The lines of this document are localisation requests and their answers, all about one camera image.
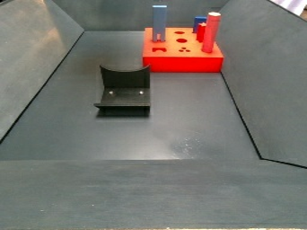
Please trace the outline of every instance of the bin floor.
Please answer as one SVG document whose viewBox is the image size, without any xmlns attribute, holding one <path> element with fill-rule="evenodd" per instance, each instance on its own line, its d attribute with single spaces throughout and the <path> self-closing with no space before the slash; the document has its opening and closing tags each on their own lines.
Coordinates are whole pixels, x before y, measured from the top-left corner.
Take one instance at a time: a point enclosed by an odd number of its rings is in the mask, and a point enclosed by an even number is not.
<svg viewBox="0 0 307 230">
<path fill-rule="evenodd" d="M 304 227 L 307 171 L 260 161 L 220 74 L 151 75 L 148 117 L 103 117 L 100 65 L 143 32 L 85 32 L 0 145 L 0 227 Z"/>
</svg>

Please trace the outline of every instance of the gray wall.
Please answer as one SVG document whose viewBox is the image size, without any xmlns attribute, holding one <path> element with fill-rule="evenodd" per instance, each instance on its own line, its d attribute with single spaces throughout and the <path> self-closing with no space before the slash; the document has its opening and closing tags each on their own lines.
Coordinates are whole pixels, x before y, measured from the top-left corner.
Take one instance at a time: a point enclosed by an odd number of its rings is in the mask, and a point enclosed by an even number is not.
<svg viewBox="0 0 307 230">
<path fill-rule="evenodd" d="M 219 11 L 229 0 L 53 0 L 85 31 L 143 31 L 151 6 L 168 6 L 168 26 L 192 26 L 196 15 Z"/>
<path fill-rule="evenodd" d="M 307 166 L 307 22 L 267 0 L 221 14 L 221 72 L 260 155 Z"/>
<path fill-rule="evenodd" d="M 51 0 L 0 4 L 0 139 L 81 32 Z"/>
</svg>

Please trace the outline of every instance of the red peg board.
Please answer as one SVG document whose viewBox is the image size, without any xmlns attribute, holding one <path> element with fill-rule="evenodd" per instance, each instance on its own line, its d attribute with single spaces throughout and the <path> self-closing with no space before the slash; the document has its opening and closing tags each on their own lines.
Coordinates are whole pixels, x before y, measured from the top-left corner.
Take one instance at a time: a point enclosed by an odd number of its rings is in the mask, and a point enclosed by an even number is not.
<svg viewBox="0 0 307 230">
<path fill-rule="evenodd" d="M 204 53 L 192 31 L 167 28 L 167 41 L 153 42 L 152 28 L 145 28 L 143 65 L 151 65 L 151 72 L 220 72 L 224 57 L 217 44 L 212 53 Z"/>
</svg>

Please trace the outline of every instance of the dark gray surface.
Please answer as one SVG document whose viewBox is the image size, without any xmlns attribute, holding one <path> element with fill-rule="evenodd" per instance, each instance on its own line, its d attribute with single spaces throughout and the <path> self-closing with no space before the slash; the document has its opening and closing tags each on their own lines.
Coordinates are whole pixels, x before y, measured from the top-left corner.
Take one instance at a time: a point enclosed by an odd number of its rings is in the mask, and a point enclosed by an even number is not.
<svg viewBox="0 0 307 230">
<path fill-rule="evenodd" d="M 81 32 L 51 0 L 0 4 L 0 139 Z"/>
<path fill-rule="evenodd" d="M 139 68 L 141 37 L 87 32 L 12 129 L 0 227 L 306 227 L 307 171 L 257 159 L 219 74 L 155 74 L 149 118 L 96 117 L 99 65 Z"/>
<path fill-rule="evenodd" d="M 307 166 L 307 22 L 267 0 L 221 14 L 221 72 L 260 155 Z"/>
<path fill-rule="evenodd" d="M 229 0 L 53 0 L 85 31 L 141 31 L 152 26 L 152 5 L 168 6 L 167 25 L 193 27 L 195 17 Z"/>
<path fill-rule="evenodd" d="M 224 156 L 1 162 L 0 227 L 304 228 L 307 171 Z"/>
<path fill-rule="evenodd" d="M 143 34 L 84 33 L 0 147 L 0 160 L 256 158 L 220 74 L 151 74 L 149 116 L 99 116 L 100 65 L 140 68 Z"/>
</svg>

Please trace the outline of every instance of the black bracket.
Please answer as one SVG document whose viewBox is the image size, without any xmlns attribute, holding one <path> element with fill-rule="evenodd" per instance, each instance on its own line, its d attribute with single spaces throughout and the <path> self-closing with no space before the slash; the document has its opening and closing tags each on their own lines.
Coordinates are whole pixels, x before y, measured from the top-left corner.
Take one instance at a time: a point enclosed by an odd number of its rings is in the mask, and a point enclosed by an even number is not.
<svg viewBox="0 0 307 230">
<path fill-rule="evenodd" d="M 93 105 L 104 112 L 141 110 L 149 112 L 149 66 L 135 71 L 115 71 L 100 67 L 104 85 L 100 103 Z"/>
</svg>

